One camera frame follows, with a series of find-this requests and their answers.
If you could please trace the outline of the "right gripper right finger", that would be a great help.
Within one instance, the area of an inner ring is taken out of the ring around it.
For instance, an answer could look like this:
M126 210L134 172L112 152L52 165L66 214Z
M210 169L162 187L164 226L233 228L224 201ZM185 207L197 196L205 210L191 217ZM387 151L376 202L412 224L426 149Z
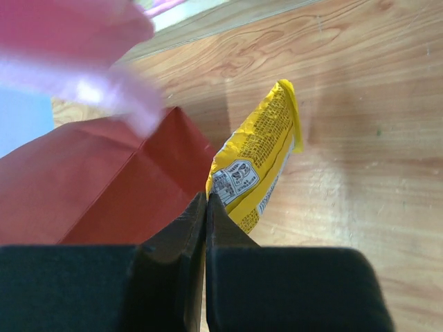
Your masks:
M206 213L211 331L393 331L374 269L358 250L262 247L211 194Z

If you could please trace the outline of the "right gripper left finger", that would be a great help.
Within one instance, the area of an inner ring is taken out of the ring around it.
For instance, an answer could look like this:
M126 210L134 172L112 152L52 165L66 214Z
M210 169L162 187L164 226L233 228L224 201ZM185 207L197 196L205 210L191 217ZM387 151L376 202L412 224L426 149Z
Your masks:
M206 197L140 245L1 247L2 331L198 331Z

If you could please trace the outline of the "brown red paper bag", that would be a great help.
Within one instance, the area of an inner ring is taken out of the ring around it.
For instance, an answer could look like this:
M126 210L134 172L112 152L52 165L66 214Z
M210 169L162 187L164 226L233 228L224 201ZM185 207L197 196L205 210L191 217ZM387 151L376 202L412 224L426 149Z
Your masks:
M204 191L215 150L180 109L147 139L71 122L1 159L1 243L141 243Z

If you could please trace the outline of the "yellow M&M's packet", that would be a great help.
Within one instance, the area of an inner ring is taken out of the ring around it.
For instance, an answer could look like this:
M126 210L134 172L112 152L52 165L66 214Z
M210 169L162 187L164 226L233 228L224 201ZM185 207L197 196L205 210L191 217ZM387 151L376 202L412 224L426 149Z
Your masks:
M206 193L246 233L258 223L292 153L304 149L293 84L279 80L215 154Z

